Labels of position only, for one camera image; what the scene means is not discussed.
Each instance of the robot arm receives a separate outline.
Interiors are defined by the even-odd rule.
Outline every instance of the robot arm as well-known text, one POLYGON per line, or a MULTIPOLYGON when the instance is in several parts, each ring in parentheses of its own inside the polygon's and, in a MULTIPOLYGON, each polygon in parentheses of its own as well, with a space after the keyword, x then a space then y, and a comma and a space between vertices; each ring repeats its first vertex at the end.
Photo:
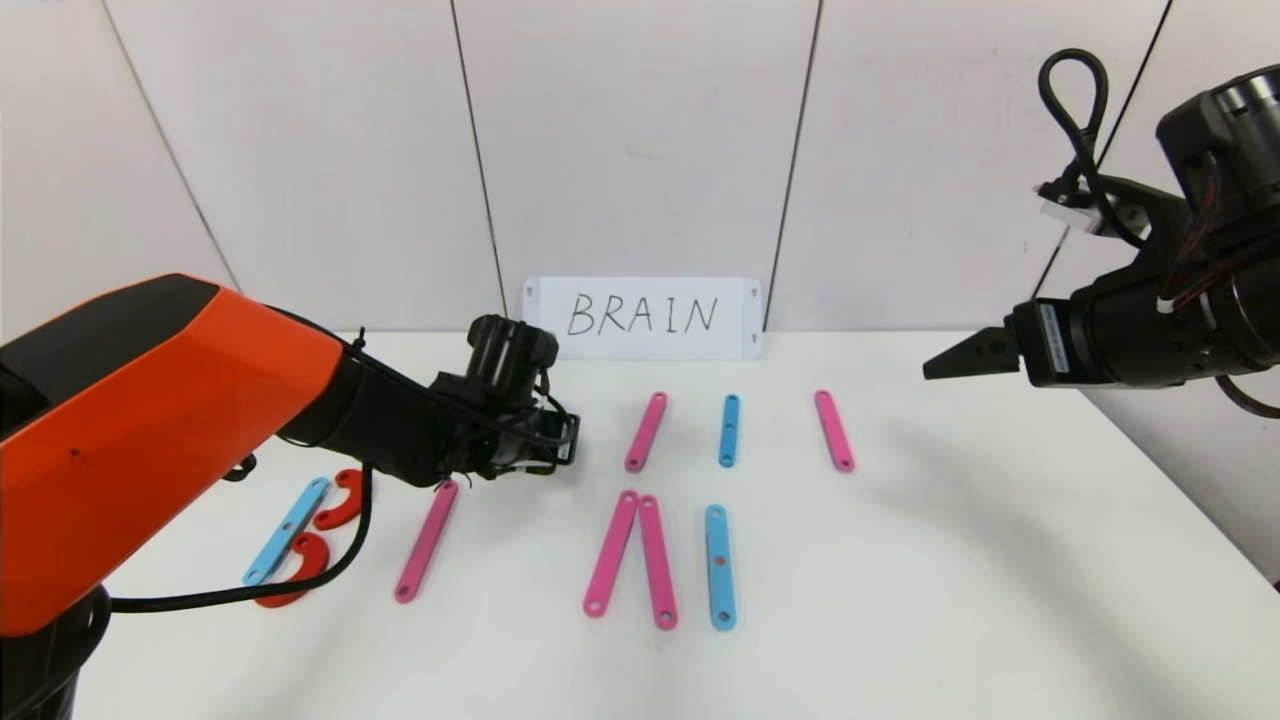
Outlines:
POLYGON ((243 479, 273 433, 360 460, 366 486, 374 469, 429 487, 572 462, 579 418, 547 378, 556 338, 486 315, 467 341, 466 374, 422 387, 366 355, 362 337, 349 345, 228 288, 164 275, 0 347, 0 717, 69 708, 74 669, 113 610, 296 592, 351 562, 367 503, 352 548, 308 580, 156 601, 111 601, 99 587, 219 478, 243 479))
POLYGON ((1019 357, 1036 387, 1167 387, 1215 377, 1247 410, 1280 416, 1230 380, 1280 363, 1280 65, 1202 92, 1160 122, 1156 137, 1188 200, 1097 173, 1105 78, 1097 58, 1079 50, 1044 64, 1041 95, 1076 159, 1039 193, 1055 217, 1126 240, 1138 256, 1068 300, 1016 305, 1004 327, 925 363, 924 377, 1016 373, 1019 357), (1048 70, 1064 59, 1101 78, 1096 122, 1084 131, 1048 87, 1048 70))

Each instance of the blue label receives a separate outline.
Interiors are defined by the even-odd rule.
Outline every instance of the blue label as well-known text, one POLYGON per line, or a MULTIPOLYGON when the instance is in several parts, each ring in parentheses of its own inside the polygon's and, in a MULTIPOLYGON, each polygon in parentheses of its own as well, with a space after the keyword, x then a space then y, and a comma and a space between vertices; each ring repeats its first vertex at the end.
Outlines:
POLYGON ((736 395, 724 396, 724 421, 721 423, 721 456, 719 462, 726 468, 732 468, 737 462, 737 415, 739 401, 736 395))
POLYGON ((284 553, 288 552, 289 543, 293 542, 293 538, 298 537, 298 533, 306 529, 307 523, 311 521, 311 516, 315 515, 316 509, 324 502, 324 496, 329 492, 329 478, 316 478, 307 483, 306 489, 302 491, 298 501, 293 503, 289 514, 275 527, 275 532, 266 541, 262 552, 257 553, 253 564, 244 571, 246 585, 261 585, 271 578, 275 569, 280 566, 280 560, 284 560, 284 553))
POLYGON ((737 625, 733 602, 733 564, 728 553, 728 512, 707 506, 707 589, 712 601, 712 625, 732 630, 737 625))

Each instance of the black cable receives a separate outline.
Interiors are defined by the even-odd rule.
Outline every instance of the black cable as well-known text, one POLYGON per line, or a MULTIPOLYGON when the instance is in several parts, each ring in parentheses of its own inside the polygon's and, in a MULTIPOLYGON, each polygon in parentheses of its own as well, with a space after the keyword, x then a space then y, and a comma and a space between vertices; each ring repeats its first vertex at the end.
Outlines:
POLYGON ((102 585, 93 588, 90 594, 93 598, 93 615, 90 618, 88 626, 84 628, 84 637, 79 647, 76 648, 76 652, 63 659, 63 662, 45 675, 45 679, 29 693, 5 710, 0 720, 14 720, 38 708, 54 693, 63 689, 76 676, 81 666, 84 665, 88 656, 93 655, 93 651, 97 650, 97 643, 102 642, 102 635, 106 634, 106 625, 111 620, 111 597, 106 594, 106 589, 102 585))
POLYGON ((1178 249, 1174 261, 1170 263, 1169 270, 1165 272, 1165 281, 1161 283, 1158 299, 1164 301, 1180 299, 1189 288, 1196 287, 1201 281, 1217 272, 1217 268, 1215 268, 1204 273, 1198 281, 1192 283, 1185 282, 1187 268, 1192 264, 1196 251, 1199 250, 1199 246, 1208 236, 1208 225, 1217 214, 1220 205, 1219 193, 1222 187, 1222 165, 1212 150, 1204 152, 1204 168, 1208 172, 1204 177, 1204 188, 1201 192, 1201 205, 1196 211, 1196 219, 1192 220, 1192 227, 1188 228, 1187 237, 1178 249))
POLYGON ((115 597, 111 598, 113 612, 170 612, 173 610, 192 610, 196 607, 209 607, 212 605, 227 605, 228 602, 242 602, 257 600, 260 597, 274 597, 294 592, 314 591, 329 580, 333 580, 356 559, 365 537, 369 536, 369 524, 372 519, 374 497, 374 466, 369 462, 361 465, 360 478, 361 491, 365 502, 360 507, 360 524, 356 525, 356 537, 351 541, 351 547, 342 555, 338 562, 328 570, 305 578, 302 580, 288 580, 284 583, 271 583, 265 585, 251 585, 244 588, 229 588, 223 591, 201 592, 192 594, 178 594, 170 597, 115 597))
POLYGON ((1229 375, 1219 375, 1216 379, 1217 387, 1222 388, 1222 392, 1231 400, 1231 402, 1239 405, 1249 413, 1253 413, 1254 415, 1258 415, 1260 418, 1280 420, 1280 407, 1254 400, 1240 389, 1239 386, 1235 384, 1235 380, 1233 380, 1229 375))
POLYGON ((1098 60, 1096 55, 1085 50, 1079 50, 1075 47, 1068 50, 1059 50, 1044 60, 1039 70, 1039 94, 1041 100, 1044 102, 1044 108, 1048 114, 1052 115, 1053 120, 1057 122, 1062 132, 1066 133, 1066 138, 1071 142, 1071 147, 1075 150, 1075 160, 1073 160, 1065 170, 1062 170, 1062 177, 1060 177, 1055 183, 1066 192, 1074 192, 1078 184, 1079 177, 1083 174, 1085 183, 1088 183, 1089 193, 1093 196, 1093 202, 1097 205, 1098 211, 1102 213, 1102 219, 1107 222, 1112 228, 1115 228, 1116 234, 1120 240, 1128 242, 1134 247, 1142 247, 1142 238, 1133 233, 1121 220, 1120 215, 1116 213, 1115 208, 1111 205, 1111 200, 1107 197, 1106 191, 1102 188, 1102 178, 1098 174, 1098 165, 1093 160, 1093 147, 1098 140, 1098 135, 1102 132, 1102 118, 1107 109, 1107 94, 1110 92, 1110 85, 1107 82, 1107 70, 1102 65, 1102 60, 1098 60), (1093 74, 1093 109, 1089 111, 1089 122, 1080 129, 1080 126, 1075 123, 1071 114, 1066 111, 1062 102, 1057 99, 1057 94, 1053 92, 1053 81, 1051 74, 1053 68, 1062 61, 1075 60, 1089 69, 1093 74))

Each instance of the orange robot casing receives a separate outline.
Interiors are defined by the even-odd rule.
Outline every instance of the orange robot casing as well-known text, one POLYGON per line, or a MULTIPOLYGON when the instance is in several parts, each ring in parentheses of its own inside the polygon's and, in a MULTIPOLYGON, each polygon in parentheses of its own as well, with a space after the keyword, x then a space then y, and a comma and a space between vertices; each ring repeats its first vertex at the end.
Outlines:
POLYGON ((234 291, 163 275, 0 347, 0 635, 84 597, 315 400, 342 345, 234 291))

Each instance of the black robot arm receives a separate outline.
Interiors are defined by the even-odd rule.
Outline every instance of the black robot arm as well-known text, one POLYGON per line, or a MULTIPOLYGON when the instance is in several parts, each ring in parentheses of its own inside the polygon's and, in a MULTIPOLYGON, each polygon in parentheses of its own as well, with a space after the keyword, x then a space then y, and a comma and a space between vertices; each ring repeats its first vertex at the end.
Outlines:
POLYGON ((1280 363, 1280 65, 1202 92, 1160 122, 1156 136, 1183 199, 1097 173, 1096 123, 1082 131, 1046 90, 1048 70, 1064 59, 1102 78, 1098 102, 1106 102, 1096 58, 1068 50, 1046 61, 1041 94, 1076 158, 1039 192, 1055 215, 1075 214, 1085 219, 1082 229, 1133 240, 1138 255, 1068 300, 1016 305, 1004 327, 925 363, 924 377, 1018 372, 1019 359, 1037 387, 1166 387, 1215 377, 1242 407, 1280 416, 1230 380, 1280 363))

